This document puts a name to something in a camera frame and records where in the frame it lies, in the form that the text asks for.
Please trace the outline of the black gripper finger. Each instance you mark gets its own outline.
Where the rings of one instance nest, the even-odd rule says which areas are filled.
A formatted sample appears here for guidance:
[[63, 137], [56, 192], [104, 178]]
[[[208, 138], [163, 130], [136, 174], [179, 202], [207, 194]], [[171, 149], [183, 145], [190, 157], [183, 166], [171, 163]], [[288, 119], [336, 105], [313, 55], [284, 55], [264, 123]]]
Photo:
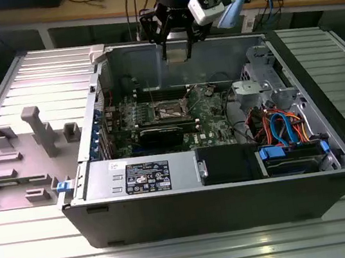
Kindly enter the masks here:
[[165, 61], [166, 56], [166, 21], [164, 8], [161, 4], [156, 4], [153, 8], [142, 9], [139, 11], [139, 22], [147, 36], [149, 43], [157, 44], [162, 47], [162, 59]]
[[186, 58], [191, 58], [192, 46], [198, 41], [203, 41], [211, 29], [211, 24], [199, 25], [190, 17], [187, 17], [183, 20], [184, 29], [187, 33], [187, 46], [186, 46]]

